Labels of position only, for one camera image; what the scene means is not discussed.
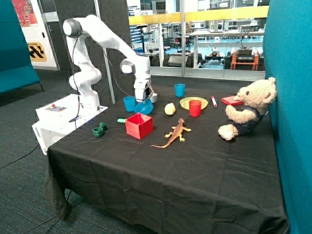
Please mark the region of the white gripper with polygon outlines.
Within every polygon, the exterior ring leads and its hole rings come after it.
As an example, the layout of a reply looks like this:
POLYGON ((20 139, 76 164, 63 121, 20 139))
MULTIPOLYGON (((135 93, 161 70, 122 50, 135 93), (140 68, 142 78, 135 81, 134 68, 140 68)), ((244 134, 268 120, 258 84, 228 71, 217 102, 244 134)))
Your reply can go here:
POLYGON ((134 89, 137 102, 150 99, 153 93, 151 81, 149 79, 136 79, 134 89))

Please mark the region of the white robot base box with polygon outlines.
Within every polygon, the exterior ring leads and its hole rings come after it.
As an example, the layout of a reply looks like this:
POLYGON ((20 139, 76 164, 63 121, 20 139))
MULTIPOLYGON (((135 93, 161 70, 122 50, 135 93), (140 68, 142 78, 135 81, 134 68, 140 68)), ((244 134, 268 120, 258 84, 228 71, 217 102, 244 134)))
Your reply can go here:
POLYGON ((77 94, 70 94, 36 109, 39 120, 32 125, 32 128, 43 154, 47 155, 51 145, 107 108, 100 106, 94 111, 87 109, 82 104, 82 98, 77 94))

